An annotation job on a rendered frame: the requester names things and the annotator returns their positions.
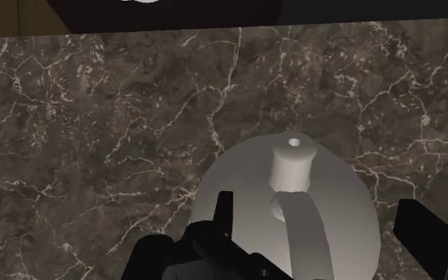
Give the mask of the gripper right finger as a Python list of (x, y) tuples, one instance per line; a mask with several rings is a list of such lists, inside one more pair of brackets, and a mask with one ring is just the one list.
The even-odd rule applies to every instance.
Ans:
[(395, 237), (433, 280), (448, 280), (448, 225), (414, 199), (399, 200)]

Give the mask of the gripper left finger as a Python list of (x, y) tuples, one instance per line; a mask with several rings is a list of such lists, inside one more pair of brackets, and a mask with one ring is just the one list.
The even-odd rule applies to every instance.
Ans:
[(121, 280), (293, 280), (259, 253), (232, 241), (233, 192), (219, 192), (212, 220), (189, 224), (177, 242), (146, 235), (134, 245)]

